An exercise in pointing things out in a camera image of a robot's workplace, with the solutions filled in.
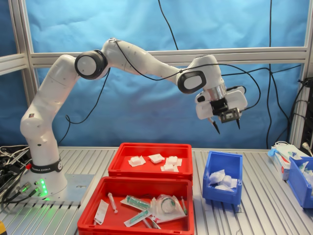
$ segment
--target ribbed metal surface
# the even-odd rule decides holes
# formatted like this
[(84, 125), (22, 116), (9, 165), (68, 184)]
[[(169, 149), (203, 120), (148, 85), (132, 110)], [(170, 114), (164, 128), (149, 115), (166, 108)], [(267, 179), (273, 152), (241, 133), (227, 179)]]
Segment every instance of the ribbed metal surface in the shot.
[[(193, 150), (193, 194), (195, 234), (220, 235), (311, 235), (313, 210), (303, 210), (287, 183), (280, 180), (274, 165), (263, 150), (221, 150), (240, 153), (244, 157), (241, 205), (202, 199), (202, 177), (208, 149)], [(0, 220), (8, 234), (60, 235), (77, 234), (77, 221), (116, 148), (60, 148), (64, 170), (72, 174), (95, 174), (95, 180), (83, 204), (65, 206), (47, 201), (44, 205), (10, 204), (1, 209)]]

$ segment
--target blue plastic bin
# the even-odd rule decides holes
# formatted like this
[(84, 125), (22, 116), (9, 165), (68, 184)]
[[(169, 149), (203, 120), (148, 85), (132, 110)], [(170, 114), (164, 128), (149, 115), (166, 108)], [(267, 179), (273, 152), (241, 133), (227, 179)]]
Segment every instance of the blue plastic bin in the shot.
[[(233, 192), (215, 189), (211, 185), (209, 186), (210, 174), (223, 169), (225, 170), (226, 175), (230, 175), (233, 179), (238, 179), (237, 187), (232, 188), (234, 190)], [(242, 182), (242, 155), (215, 151), (209, 152), (203, 175), (203, 198), (239, 205), (241, 200)]]
[(309, 162), (306, 166), (309, 170), (313, 170), (313, 158), (312, 157), (301, 157), (301, 160), (294, 160), (290, 158), (290, 171), (288, 183), (298, 200), (300, 206), (303, 208), (313, 208), (313, 196), (312, 186), (304, 178), (303, 174), (299, 170), (299, 166), (305, 162)]

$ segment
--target red plastic bin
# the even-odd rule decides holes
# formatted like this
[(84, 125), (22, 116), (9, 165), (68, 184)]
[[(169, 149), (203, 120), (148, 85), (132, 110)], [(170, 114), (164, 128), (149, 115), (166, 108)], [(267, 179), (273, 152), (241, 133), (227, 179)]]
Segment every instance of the red plastic bin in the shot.
[[(165, 160), (154, 164), (148, 156), (161, 154), (163, 157), (182, 158), (179, 172), (161, 171)], [(142, 156), (146, 163), (132, 167), (128, 160), (133, 156)], [(192, 153), (189, 144), (172, 143), (122, 143), (109, 166), (109, 176), (140, 177), (156, 179), (185, 179), (192, 182)]]
[[(115, 214), (108, 193), (112, 193), (118, 213)], [(185, 199), (188, 215), (184, 218), (160, 223), (162, 229), (149, 229), (143, 221), (127, 228), (124, 222), (140, 211), (122, 204), (120, 201), (127, 195), (150, 202), (153, 197), (160, 194), (174, 195), (180, 202), (181, 196)], [(109, 204), (102, 225), (94, 225), (93, 219), (98, 209), (100, 200)], [(77, 223), (80, 235), (193, 235), (194, 212), (192, 185), (188, 180), (173, 179), (141, 179), (127, 177), (104, 177), (100, 180), (85, 210)]]

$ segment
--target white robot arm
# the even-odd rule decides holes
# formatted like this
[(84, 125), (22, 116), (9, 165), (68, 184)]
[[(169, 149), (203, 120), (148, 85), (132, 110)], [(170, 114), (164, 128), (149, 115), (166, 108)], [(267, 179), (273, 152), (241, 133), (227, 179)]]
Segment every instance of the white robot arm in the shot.
[(191, 94), (203, 88), (196, 96), (196, 111), (200, 119), (218, 116), (221, 122), (237, 120), (247, 106), (241, 88), (226, 91), (221, 70), (213, 55), (195, 58), (187, 69), (180, 70), (158, 61), (145, 50), (130, 43), (111, 38), (101, 50), (88, 51), (76, 59), (62, 55), (52, 65), (34, 100), (21, 120), (32, 156), (32, 166), (21, 177), (21, 185), (30, 183), (38, 188), (35, 198), (62, 191), (67, 181), (59, 158), (58, 145), (52, 132), (52, 121), (65, 102), (78, 78), (102, 78), (111, 67), (132, 74), (153, 74), (169, 80), (179, 90)]

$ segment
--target green led light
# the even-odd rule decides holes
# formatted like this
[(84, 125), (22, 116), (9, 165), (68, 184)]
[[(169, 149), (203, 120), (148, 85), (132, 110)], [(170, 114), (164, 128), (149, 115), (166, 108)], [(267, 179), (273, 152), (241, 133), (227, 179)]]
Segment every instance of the green led light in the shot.
[(43, 187), (43, 190), (44, 190), (44, 193), (41, 196), (46, 196), (48, 194), (48, 191), (47, 191), (46, 186), (45, 186), (45, 181), (43, 179), (40, 179), (40, 182), (41, 182), (41, 186)]

